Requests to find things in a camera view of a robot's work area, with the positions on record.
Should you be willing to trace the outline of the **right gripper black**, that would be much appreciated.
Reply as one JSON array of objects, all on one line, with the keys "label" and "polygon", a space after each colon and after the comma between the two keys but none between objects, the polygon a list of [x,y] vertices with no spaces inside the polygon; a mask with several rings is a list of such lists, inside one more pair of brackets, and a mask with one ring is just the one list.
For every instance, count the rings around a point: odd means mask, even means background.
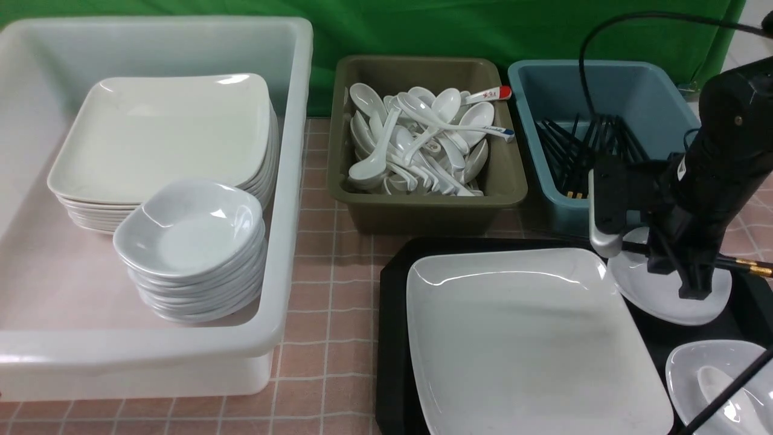
[{"label": "right gripper black", "polygon": [[599,156],[588,181],[589,239],[599,256],[621,253],[627,215],[637,212],[649,228],[649,271],[678,272],[680,299],[709,297],[713,264],[692,261],[715,259],[740,211],[739,152],[685,152],[635,164]]}]

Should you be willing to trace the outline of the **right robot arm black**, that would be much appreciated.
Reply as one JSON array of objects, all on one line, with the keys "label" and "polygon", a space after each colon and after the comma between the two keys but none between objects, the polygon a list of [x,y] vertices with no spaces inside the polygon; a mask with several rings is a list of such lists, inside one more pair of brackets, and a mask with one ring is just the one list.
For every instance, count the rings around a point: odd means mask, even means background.
[{"label": "right robot arm black", "polygon": [[682,153],[627,164],[599,156],[589,178],[589,236],[610,259],[643,254],[649,272],[677,272],[682,299],[704,300],[715,269],[771,276],[767,265],[729,258],[731,221],[771,175],[771,58],[711,78],[699,97],[701,126]]}]

